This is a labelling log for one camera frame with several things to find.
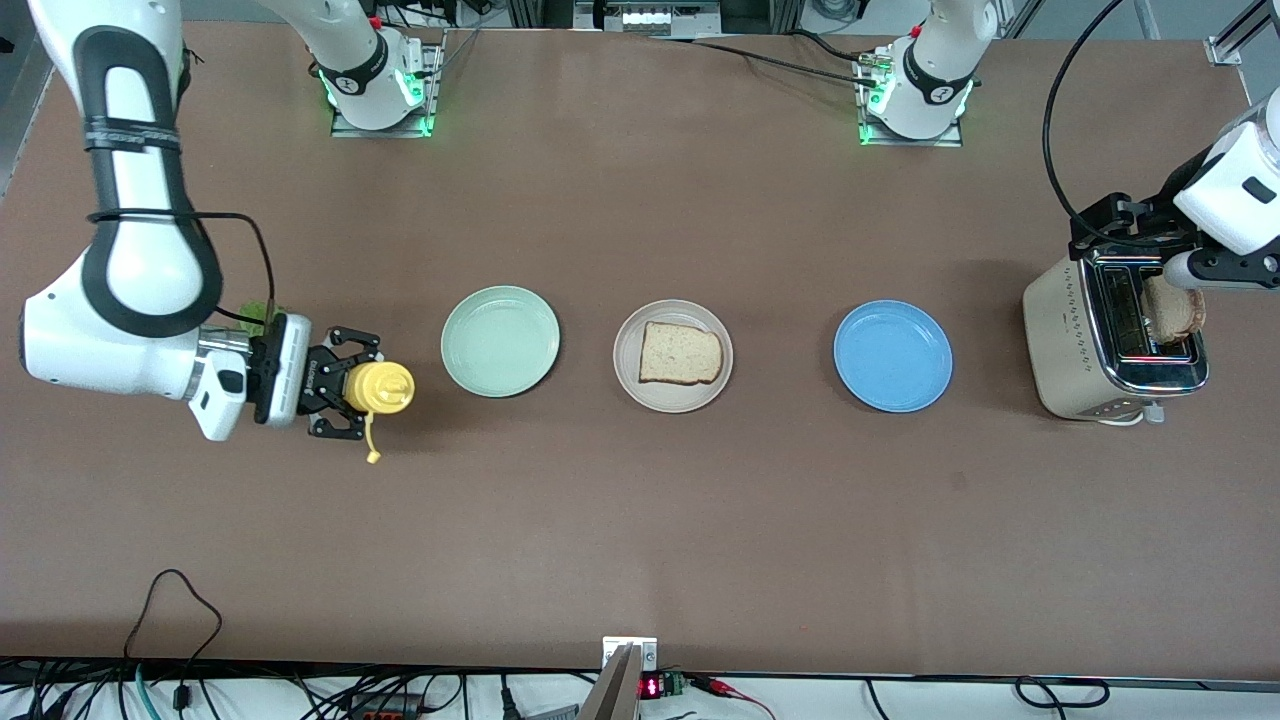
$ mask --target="metal bracket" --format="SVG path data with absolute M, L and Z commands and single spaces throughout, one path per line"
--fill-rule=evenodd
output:
M 658 638 L 637 638 L 631 635 L 605 635 L 600 642 L 600 667 L 609 664 L 609 659 L 617 652 L 620 646 L 640 646 L 640 657 L 644 661 L 641 670 L 652 673 L 658 669 Z
M 1213 65 L 1239 65 L 1240 49 L 1263 28 L 1276 28 L 1276 0 L 1253 0 L 1217 35 L 1204 41 L 1204 55 Z

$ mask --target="slice of bread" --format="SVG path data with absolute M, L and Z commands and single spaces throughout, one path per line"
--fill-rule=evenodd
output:
M 723 363 L 724 350 L 716 333 L 671 323 L 644 324 L 643 383 L 709 384 L 719 377 Z
M 1156 342 L 1178 342 L 1204 325 L 1204 293 L 1174 287 L 1165 275 L 1149 277 L 1142 287 L 1142 313 Z

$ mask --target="floor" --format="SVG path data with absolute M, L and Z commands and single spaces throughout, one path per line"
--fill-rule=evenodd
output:
M 308 680 L 317 694 L 329 694 L 349 685 L 349 680 Z M 429 706 L 444 705 L 460 691 L 458 679 L 442 676 L 426 692 Z M 872 705 L 867 684 L 859 679 L 731 679 L 735 688 L 767 705 L 777 720 L 881 720 Z M 175 717 L 169 710 L 173 682 L 157 683 L 150 691 L 161 719 Z M 410 685 L 421 693 L 425 679 Z M 581 703 L 590 685 L 571 675 L 512 675 L 509 687 L 524 717 Z M 933 683 L 876 680 L 876 694 L 890 720 L 931 717 L 982 717 L 984 720 L 1046 720 L 1052 711 L 1030 707 L 1014 694 L 1010 684 Z M 114 688 L 93 703 L 84 720 L 118 720 L 120 710 Z M 125 688 L 129 717 L 145 717 L 145 710 L 132 685 Z M 310 710 L 306 696 L 287 680 L 211 680 L 212 698 L 221 720 L 300 720 Z M 1034 688 L 1028 696 L 1037 700 Z M 1098 691 L 1059 688 L 1062 702 L 1098 697 Z M 211 717 L 198 689 L 186 712 L 188 720 Z M 83 706 L 83 696 L 73 698 L 68 711 Z M 29 691 L 0 696 L 0 717 L 27 711 Z M 435 720 L 499 720 L 503 716 L 499 679 L 481 675 L 467 679 L 466 706 L 458 697 L 431 716 Z M 690 720 L 767 720 L 764 711 L 746 702 L 723 700 L 687 691 L 686 694 L 640 703 L 640 715 L 649 720 L 684 717 Z M 1120 720 L 1161 717 L 1162 720 L 1262 720 L 1280 715 L 1280 694 L 1254 692 L 1216 692 L 1203 689 L 1112 688 L 1110 700 L 1091 710 L 1069 710 L 1071 720 Z

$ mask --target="tabletop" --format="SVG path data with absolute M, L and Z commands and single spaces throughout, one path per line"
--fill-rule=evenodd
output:
M 227 616 L 221 657 L 588 667 L 602 635 L 652 634 L 686 669 L 1280 678 L 1274 299 L 1210 296 L 1212 378 L 1164 427 L 1037 400 L 1019 301 L 1065 251 L 1039 128 L 1066 44 L 992 45 L 965 146 L 910 149 L 860 146 L 837 81 L 558 31 L 481 31 L 429 140 L 332 140 L 288 27 L 187 37 L 192 201 L 257 219 L 279 301 L 379 333 L 419 397 L 379 421 L 376 466 L 301 423 L 210 443 L 180 404 L 27 377 L 0 325 L 0 653 L 116 655 L 175 566 Z M 847 72 L 800 38 L 721 42 Z M 1089 44 L 1055 118 L 1062 182 L 1078 206 L 1149 193 L 1244 106 L 1198 44 Z M 54 79 L 0 208 L 0 316 L 70 264 L 92 209 Z M 224 304 L 261 300 L 252 237 L 210 232 Z M 563 333 L 504 400 L 439 352 L 494 284 Z M 678 416 L 632 401 L 611 355 L 668 297 L 735 350 L 724 392 Z M 836 375 L 840 319 L 883 297 L 950 337 L 922 413 Z M 138 655 L 210 629 L 177 584 L 154 611 Z

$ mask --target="black strap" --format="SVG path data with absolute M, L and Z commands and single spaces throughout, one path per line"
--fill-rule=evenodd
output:
M 973 73 L 964 76 L 960 79 L 945 81 L 931 76 L 924 72 L 924 68 L 915 61 L 915 44 L 906 46 L 906 53 L 902 54 L 902 65 L 906 68 L 906 79 L 911 81 L 911 85 L 920 88 L 920 95 L 924 95 L 924 101 L 929 105 L 946 105 L 952 97 L 959 95 L 969 81 L 973 79 Z
M 145 152 L 147 147 L 179 152 L 182 143 L 178 138 L 178 131 L 143 120 L 127 120 L 105 115 L 84 118 L 84 150 Z
M 320 73 L 324 74 L 324 78 L 329 81 L 329 85 L 334 90 L 343 95 L 364 95 L 369 81 L 383 72 L 383 68 L 387 67 L 387 38 L 379 32 L 375 32 L 374 37 L 378 38 L 378 47 L 374 49 L 374 54 L 349 70 L 335 70 L 316 63 Z

